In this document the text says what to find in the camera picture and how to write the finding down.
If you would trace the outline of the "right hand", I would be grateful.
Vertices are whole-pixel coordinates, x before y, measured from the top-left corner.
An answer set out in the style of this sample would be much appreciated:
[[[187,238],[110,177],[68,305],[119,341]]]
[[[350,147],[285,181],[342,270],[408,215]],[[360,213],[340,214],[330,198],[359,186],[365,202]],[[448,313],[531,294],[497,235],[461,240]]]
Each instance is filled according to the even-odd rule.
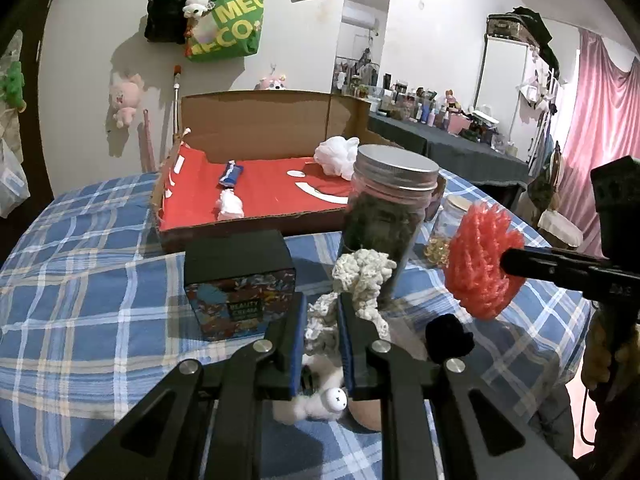
[[[582,361],[582,383],[596,402],[611,402],[639,377],[639,325],[634,336],[616,352],[608,348],[603,315],[590,322]]]

